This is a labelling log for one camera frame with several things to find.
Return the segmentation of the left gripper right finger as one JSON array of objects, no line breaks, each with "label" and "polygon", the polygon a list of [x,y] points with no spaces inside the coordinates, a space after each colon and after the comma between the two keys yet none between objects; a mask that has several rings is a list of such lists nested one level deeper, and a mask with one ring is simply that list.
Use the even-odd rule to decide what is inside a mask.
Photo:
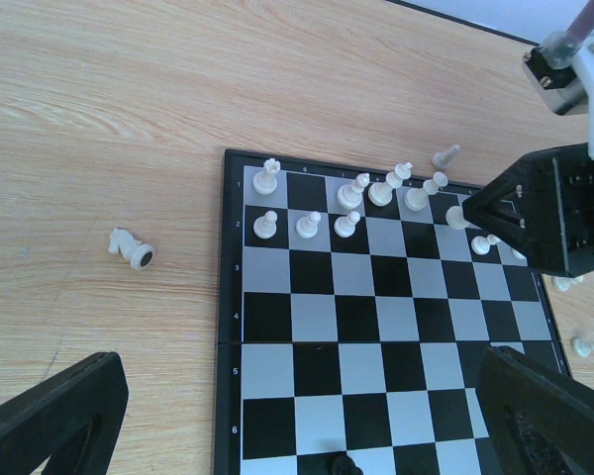
[{"label": "left gripper right finger", "polygon": [[476,394],[505,474],[594,474],[593,389],[509,346],[489,346]]}]

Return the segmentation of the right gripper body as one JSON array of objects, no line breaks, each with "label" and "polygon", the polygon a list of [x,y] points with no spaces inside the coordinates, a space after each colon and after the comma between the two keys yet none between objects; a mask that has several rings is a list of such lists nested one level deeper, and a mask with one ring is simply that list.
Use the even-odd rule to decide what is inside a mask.
[{"label": "right gripper body", "polygon": [[579,143],[530,152],[463,203],[464,218],[550,276],[594,271],[594,159]]}]

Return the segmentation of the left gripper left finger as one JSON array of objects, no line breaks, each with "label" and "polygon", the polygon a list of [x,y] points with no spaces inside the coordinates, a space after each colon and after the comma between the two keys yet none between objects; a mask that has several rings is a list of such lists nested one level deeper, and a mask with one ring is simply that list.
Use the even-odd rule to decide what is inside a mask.
[{"label": "left gripper left finger", "polygon": [[0,405],[0,474],[105,474],[129,399],[120,355],[97,352]]}]

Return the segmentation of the white pawn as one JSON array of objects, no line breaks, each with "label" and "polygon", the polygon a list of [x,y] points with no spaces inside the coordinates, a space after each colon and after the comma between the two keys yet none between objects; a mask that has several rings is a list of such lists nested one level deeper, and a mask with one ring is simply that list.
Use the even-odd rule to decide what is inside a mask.
[{"label": "white pawn", "polygon": [[270,210],[257,218],[253,223],[253,232],[258,238],[273,238],[277,231],[277,214]]},{"label": "white pawn", "polygon": [[450,164],[455,159],[456,155],[460,151],[460,145],[454,144],[450,148],[436,153],[432,158],[432,164],[437,170],[447,170]]},{"label": "white pawn", "polygon": [[582,283],[584,280],[583,276],[579,277],[558,277],[553,276],[551,278],[551,283],[553,287],[558,290],[559,292],[567,292],[570,288],[575,285]]},{"label": "white pawn", "polygon": [[476,236],[472,239],[470,245],[471,249],[477,255],[486,255],[490,252],[491,247],[497,245],[501,240],[494,236],[488,235],[484,236]]},{"label": "white pawn", "polygon": [[518,252],[516,249],[511,248],[511,252],[515,256],[515,258],[524,260],[524,261],[526,260],[526,257],[523,254],[521,254],[520,252]]},{"label": "white pawn", "polygon": [[318,232],[320,222],[321,214],[317,211],[313,211],[307,216],[298,219],[296,223],[296,232],[301,238],[313,238]]},{"label": "white pawn", "polygon": [[573,351],[581,357],[588,357],[594,352],[594,339],[575,337],[571,341]]}]

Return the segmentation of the white bishop piece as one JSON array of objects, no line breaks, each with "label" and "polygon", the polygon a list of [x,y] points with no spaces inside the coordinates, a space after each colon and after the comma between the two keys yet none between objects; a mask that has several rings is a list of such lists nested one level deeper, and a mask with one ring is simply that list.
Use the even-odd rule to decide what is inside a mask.
[{"label": "white bishop piece", "polygon": [[455,230],[464,230],[470,222],[464,217],[461,206],[451,206],[445,213],[446,223]]}]

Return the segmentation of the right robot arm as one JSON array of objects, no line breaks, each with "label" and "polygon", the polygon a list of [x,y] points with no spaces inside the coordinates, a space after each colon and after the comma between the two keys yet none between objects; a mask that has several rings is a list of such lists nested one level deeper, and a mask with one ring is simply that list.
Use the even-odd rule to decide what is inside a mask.
[{"label": "right robot arm", "polygon": [[463,216],[535,271],[579,277],[594,271],[594,39],[549,38],[524,68],[554,113],[587,114],[588,140],[523,155],[464,202]]}]

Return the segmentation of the white pawn behind board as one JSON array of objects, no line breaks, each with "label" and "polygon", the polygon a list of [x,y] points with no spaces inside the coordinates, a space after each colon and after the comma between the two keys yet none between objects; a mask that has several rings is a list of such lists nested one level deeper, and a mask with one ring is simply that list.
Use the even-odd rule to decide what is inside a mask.
[{"label": "white pawn behind board", "polygon": [[436,153],[432,158],[432,164],[437,170],[447,170],[450,164],[455,159],[456,155],[460,151],[460,145],[454,144],[450,148]]}]

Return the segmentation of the black piece on board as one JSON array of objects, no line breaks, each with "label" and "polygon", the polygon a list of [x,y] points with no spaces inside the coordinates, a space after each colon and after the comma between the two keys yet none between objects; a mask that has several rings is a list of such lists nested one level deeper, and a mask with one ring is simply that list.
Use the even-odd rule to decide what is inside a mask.
[{"label": "black piece on board", "polygon": [[331,475],[362,475],[362,470],[346,454],[338,454],[330,464],[329,473]]}]

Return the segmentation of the white knight lying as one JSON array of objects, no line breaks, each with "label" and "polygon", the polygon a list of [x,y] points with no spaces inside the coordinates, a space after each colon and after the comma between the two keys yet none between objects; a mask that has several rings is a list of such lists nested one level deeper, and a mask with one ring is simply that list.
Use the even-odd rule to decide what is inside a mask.
[{"label": "white knight lying", "polygon": [[154,258],[154,248],[122,229],[114,228],[110,233],[108,251],[111,254],[121,253],[135,270],[147,268]]}]

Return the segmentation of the black white chessboard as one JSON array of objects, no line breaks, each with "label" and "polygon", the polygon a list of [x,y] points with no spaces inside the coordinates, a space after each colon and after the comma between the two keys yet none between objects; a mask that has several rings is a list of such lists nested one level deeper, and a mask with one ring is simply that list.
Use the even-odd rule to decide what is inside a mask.
[{"label": "black white chessboard", "polygon": [[[346,453],[366,474],[497,474],[475,387],[483,351],[507,345],[569,370],[543,279],[505,244],[479,256],[477,229],[448,208],[451,184],[409,210],[359,206],[351,237],[338,190],[358,169],[280,159],[277,188],[253,178],[265,155],[229,149],[223,182],[213,470],[326,474]],[[277,214],[274,237],[254,221]],[[317,211],[309,239],[299,218]]]}]

